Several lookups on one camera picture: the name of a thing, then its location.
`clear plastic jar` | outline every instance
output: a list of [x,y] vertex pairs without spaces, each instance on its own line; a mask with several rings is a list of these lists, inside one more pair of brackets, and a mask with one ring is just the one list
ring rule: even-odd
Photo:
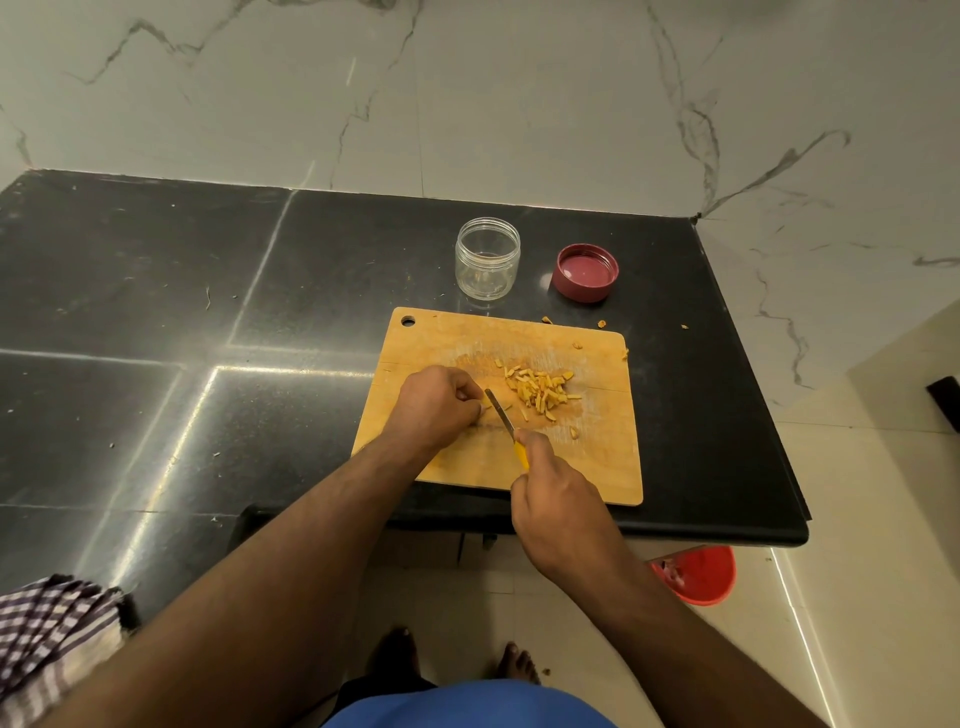
[[455,272],[460,290],[479,301],[506,296],[520,265],[520,233],[510,223],[478,217],[460,228]]

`foot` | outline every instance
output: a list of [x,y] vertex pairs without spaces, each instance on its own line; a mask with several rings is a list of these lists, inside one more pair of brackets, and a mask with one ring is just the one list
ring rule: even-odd
[[534,665],[530,653],[526,650],[520,652],[519,647],[514,643],[507,643],[507,648],[503,650],[503,659],[496,669],[496,677],[506,680],[523,680],[531,685],[540,684],[537,666]]
[[417,645],[406,627],[394,627],[370,657],[367,673],[413,673],[420,675],[420,659],[417,657]]

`right hand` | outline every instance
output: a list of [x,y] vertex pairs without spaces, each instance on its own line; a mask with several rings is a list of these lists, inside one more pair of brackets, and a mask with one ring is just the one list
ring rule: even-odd
[[511,510],[523,550],[537,570],[573,596],[636,564],[596,486],[557,457],[545,435],[516,431],[529,473],[514,481]]

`knife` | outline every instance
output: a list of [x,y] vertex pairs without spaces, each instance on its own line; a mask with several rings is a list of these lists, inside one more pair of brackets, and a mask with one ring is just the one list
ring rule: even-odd
[[493,409],[496,410],[496,414],[500,416],[500,419],[503,420],[503,424],[507,426],[507,432],[510,433],[511,439],[514,441],[514,452],[516,457],[520,461],[520,465],[523,466],[523,470],[530,470],[530,463],[527,461],[527,448],[525,448],[521,443],[516,441],[516,431],[514,430],[514,424],[510,422],[510,418],[507,417],[507,413],[504,412],[503,407],[500,406],[500,402],[496,400],[496,397],[493,395],[489,389],[484,390],[484,394],[487,395],[487,399],[490,400],[490,404],[493,405]]

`white marble wall tile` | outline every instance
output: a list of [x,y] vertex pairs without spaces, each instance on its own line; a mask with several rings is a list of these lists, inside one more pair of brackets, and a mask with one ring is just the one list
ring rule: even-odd
[[40,166],[324,189],[353,178],[356,187],[370,166],[351,151],[362,142],[398,150],[365,175],[365,191],[420,194],[407,58],[416,9],[18,5],[5,18],[0,65],[20,85],[16,111]]
[[416,41],[429,197],[690,215],[699,169],[640,3],[428,3]]
[[685,85],[716,142],[699,230],[775,413],[960,296],[958,20],[795,3],[734,25]]

